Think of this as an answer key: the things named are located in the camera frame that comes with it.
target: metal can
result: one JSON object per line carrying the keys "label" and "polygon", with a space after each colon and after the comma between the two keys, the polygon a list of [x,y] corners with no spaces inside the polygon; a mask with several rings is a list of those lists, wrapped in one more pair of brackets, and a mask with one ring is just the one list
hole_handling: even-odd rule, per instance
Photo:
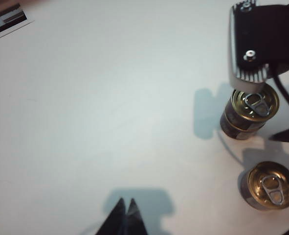
{"label": "metal can", "polygon": [[262,162],[241,180],[242,197],[252,207],[267,211],[289,207],[289,170],[274,162]]}
{"label": "metal can", "polygon": [[260,93],[234,90],[221,117],[222,130],[230,137],[246,140],[254,135],[279,109],[279,97],[268,84]]}

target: can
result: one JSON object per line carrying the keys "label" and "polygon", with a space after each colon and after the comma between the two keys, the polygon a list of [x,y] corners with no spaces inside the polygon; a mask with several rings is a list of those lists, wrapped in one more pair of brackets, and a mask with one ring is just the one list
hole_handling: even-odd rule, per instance
{"label": "can", "polygon": [[246,140],[263,127],[278,109],[279,97],[268,84],[257,94],[234,90],[221,117],[222,130],[234,139]]}
{"label": "can", "polygon": [[231,138],[237,140],[247,140],[251,136],[255,135],[259,129],[255,130],[242,130],[234,126],[226,117],[226,110],[223,112],[221,117],[221,127],[223,131]]}
{"label": "can", "polygon": [[252,207],[281,210],[289,207],[289,170],[275,162],[261,162],[241,179],[241,194]]}

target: bolt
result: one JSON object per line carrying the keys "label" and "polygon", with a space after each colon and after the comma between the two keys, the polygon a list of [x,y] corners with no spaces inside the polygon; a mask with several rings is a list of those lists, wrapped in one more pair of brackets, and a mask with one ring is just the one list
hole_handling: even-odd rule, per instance
{"label": "bolt", "polygon": [[256,55],[255,51],[253,51],[253,50],[248,50],[248,51],[245,53],[245,55],[243,56],[243,58],[244,58],[244,60],[251,62],[251,61],[255,60],[255,58],[256,58],[255,55]]}
{"label": "bolt", "polygon": [[249,2],[244,2],[244,3],[242,4],[241,11],[242,11],[242,12],[249,12],[250,10],[252,10],[251,3],[249,3]]}

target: tabletop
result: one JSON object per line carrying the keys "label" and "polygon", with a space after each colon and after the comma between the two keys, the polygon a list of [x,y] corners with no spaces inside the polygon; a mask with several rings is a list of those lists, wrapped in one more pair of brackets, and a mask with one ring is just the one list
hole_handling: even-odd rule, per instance
{"label": "tabletop", "polygon": [[287,231],[289,208],[252,208],[239,180],[289,169],[268,140],[288,104],[246,141],[219,126],[234,3],[22,1],[33,21],[0,38],[0,235],[92,235],[120,197],[150,235]]}

